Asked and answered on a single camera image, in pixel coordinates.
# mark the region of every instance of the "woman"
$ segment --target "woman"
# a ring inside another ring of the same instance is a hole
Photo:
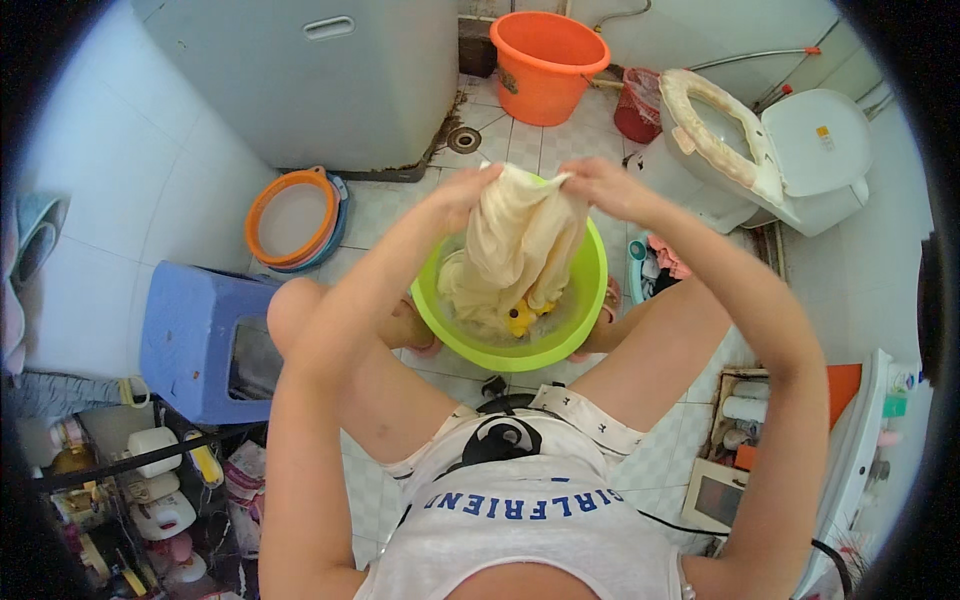
[[[451,177],[336,286],[295,279],[276,293],[268,325],[285,363],[270,419],[263,597],[788,597],[826,461],[823,354],[765,266],[622,169],[569,161],[564,190],[655,231],[696,277],[616,324],[601,313],[579,350],[607,352],[596,367],[488,422],[390,352],[432,341],[397,300],[500,169]],[[763,441],[722,556],[678,557],[605,478],[683,395],[731,319],[770,373]],[[512,432],[501,437],[513,449],[484,446],[495,425]],[[401,482],[408,507],[368,572],[353,563],[341,426]]]

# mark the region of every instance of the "pink slipper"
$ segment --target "pink slipper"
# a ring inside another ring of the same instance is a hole
[[[616,309],[620,306],[623,297],[620,294],[620,284],[612,276],[607,276],[607,294],[604,297],[604,303],[600,306],[600,312],[606,312],[608,315],[607,323],[616,321]],[[592,352],[574,352],[566,357],[571,363],[582,363],[590,358]]]
[[[401,302],[406,302],[410,308],[413,308],[414,312],[417,315],[420,315],[419,310],[417,310],[417,304],[414,302],[414,299],[410,297],[409,294],[406,297],[400,299]],[[436,356],[441,349],[443,349],[444,343],[440,341],[440,338],[437,337],[437,334],[433,336],[433,342],[427,346],[407,346],[406,348],[419,356],[420,358],[433,358]]]

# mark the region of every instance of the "floor drain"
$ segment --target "floor drain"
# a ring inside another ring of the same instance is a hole
[[[446,137],[446,145],[450,147],[450,150],[457,154],[468,155],[472,152],[476,152],[476,149],[480,147],[480,142],[482,140],[483,137],[476,129],[470,127],[458,127],[450,132],[450,135]]]

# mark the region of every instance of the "black cable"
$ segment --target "black cable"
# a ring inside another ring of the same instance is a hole
[[[681,527],[680,525],[674,525],[673,523],[668,523],[658,516],[653,516],[650,513],[644,513],[640,509],[636,509],[638,513],[647,518],[652,518],[657,523],[666,525],[670,529],[676,529],[677,531],[684,531],[688,534],[704,534],[707,536],[719,536],[721,538],[727,538],[730,536],[729,533],[721,533],[719,531],[705,531],[703,529],[691,529],[689,527]],[[817,550],[820,550],[826,554],[832,561],[833,565],[837,568],[837,573],[840,575],[840,587],[843,588],[843,597],[844,600],[849,600],[853,595],[853,579],[850,576],[850,570],[847,568],[847,562],[843,560],[843,557],[840,556],[840,553],[829,547],[822,541],[813,539],[810,540],[810,545],[812,545]]]
[[[837,567],[837,573],[840,574],[840,587],[843,588],[843,597],[850,598],[853,594],[853,579],[850,576],[850,570],[847,569],[847,562],[843,560],[840,553],[819,540],[811,540],[810,543],[817,550],[830,557],[833,564]]]
[[[640,509],[636,509],[636,511],[641,515],[646,516],[647,518],[652,518],[657,523],[666,525],[670,529],[676,529],[677,531],[686,531],[688,534],[704,534],[707,536],[720,536],[721,538],[725,538],[726,536],[729,535],[729,534],[720,533],[719,531],[704,531],[703,529],[690,529],[689,527],[681,527],[680,525],[674,525],[673,523],[668,523],[662,518],[659,518],[658,516],[653,516],[650,513],[644,513]]]

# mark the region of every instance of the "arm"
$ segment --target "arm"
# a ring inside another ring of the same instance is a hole
[[[265,598],[351,598],[363,583],[351,549],[337,398],[426,256],[466,224],[480,190],[500,170],[451,177],[403,215],[303,324],[270,414],[259,571]]]
[[[564,168],[575,173],[571,192],[663,237],[770,372],[756,466],[723,556],[684,557],[684,570],[699,599],[788,597],[810,551],[828,449],[827,369],[803,309],[765,265],[622,169],[599,159]]]

